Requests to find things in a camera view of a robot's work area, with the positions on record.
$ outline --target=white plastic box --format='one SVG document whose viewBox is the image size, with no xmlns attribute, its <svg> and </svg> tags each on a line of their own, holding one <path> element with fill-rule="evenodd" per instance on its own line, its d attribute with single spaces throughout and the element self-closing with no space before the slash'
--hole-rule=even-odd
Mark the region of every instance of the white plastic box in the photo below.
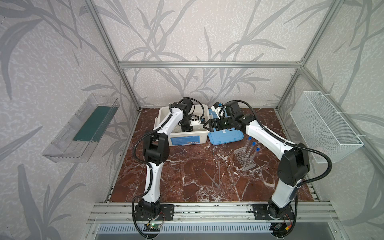
<svg viewBox="0 0 384 240">
<path fill-rule="evenodd" d="M 210 119 L 208 106 L 203 104 L 204 107 L 204 119 L 207 121 Z M 202 108 L 199 104 L 195 105 L 194 115 L 201 116 Z M 168 115 L 169 108 L 162 107 L 159 110 L 159 116 L 155 119 L 154 127 Z M 168 136 L 168 143 L 170 146 L 177 145 L 191 145 L 206 143 L 209 131 L 203 128 L 203 125 L 193 126 L 192 132 L 181 132 L 181 126 L 176 126 L 171 134 Z"/>
</svg>

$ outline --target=blue plastic lid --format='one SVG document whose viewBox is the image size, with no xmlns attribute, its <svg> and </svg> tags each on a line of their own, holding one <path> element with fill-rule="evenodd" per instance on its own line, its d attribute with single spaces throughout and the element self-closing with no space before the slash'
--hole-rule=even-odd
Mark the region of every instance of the blue plastic lid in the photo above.
<svg viewBox="0 0 384 240">
<path fill-rule="evenodd" d="M 213 118 L 217 118 L 217 115 L 211 109 L 209 109 L 209 113 L 212 114 Z M 224 144 L 229 142 L 240 141 L 241 139 L 243 139 L 244 135 L 242 131 L 235 130 L 235 129 L 233 129 L 233 131 L 229 131 L 229 130 L 216 131 L 214 129 L 213 132 L 208 133 L 208 137 L 209 137 L 209 141 L 213 145 L 219 145 L 219 144 Z"/>
</svg>

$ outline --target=mesh basket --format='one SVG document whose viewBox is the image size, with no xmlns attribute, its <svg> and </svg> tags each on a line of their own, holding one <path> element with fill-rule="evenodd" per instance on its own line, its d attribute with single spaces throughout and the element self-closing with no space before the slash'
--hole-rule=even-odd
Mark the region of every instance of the mesh basket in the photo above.
<svg viewBox="0 0 384 240">
<path fill-rule="evenodd" d="M 304 91 L 291 116 L 307 146 L 327 154 L 332 162 L 363 146 L 340 112 L 319 91 Z M 318 163 L 326 163 L 320 155 L 313 157 Z"/>
</svg>

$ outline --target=transparent acrylic box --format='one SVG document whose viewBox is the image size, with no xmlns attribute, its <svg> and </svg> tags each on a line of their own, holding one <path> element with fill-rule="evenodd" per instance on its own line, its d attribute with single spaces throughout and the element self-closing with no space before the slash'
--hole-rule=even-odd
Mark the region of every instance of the transparent acrylic box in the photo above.
<svg viewBox="0 0 384 240">
<path fill-rule="evenodd" d="M 53 162 L 87 162 L 96 149 L 120 104 L 116 97 L 91 94 L 80 109 L 44 150 L 43 156 Z M 88 121 L 96 109 L 102 109 L 96 121 Z"/>
</svg>

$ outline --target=wall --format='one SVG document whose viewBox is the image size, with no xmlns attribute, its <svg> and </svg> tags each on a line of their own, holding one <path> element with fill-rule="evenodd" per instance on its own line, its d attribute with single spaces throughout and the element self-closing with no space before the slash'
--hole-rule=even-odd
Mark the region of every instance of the wall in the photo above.
<svg viewBox="0 0 384 240">
<path fill-rule="evenodd" d="M 384 1 L 344 1 L 306 67 L 329 94 L 384 152 Z M 313 90 L 300 77 L 284 106 L 288 132 L 300 133 L 289 113 L 303 91 Z M 326 165 L 311 161 L 310 176 Z M 382 239 L 384 235 L 384 178 L 359 149 L 333 164 L 332 172 L 315 182 L 322 200 L 330 200 L 351 240 Z"/>
<path fill-rule="evenodd" d="M 299 61 L 331 1 L 95 0 L 120 61 Z M 290 69 L 125 69 L 141 106 L 243 96 L 275 106 Z"/>
<path fill-rule="evenodd" d="M 1 239 L 78 239 L 133 128 L 134 106 L 83 5 L 0 2 Z M 91 159 L 43 157 L 91 93 L 121 104 Z"/>
</svg>

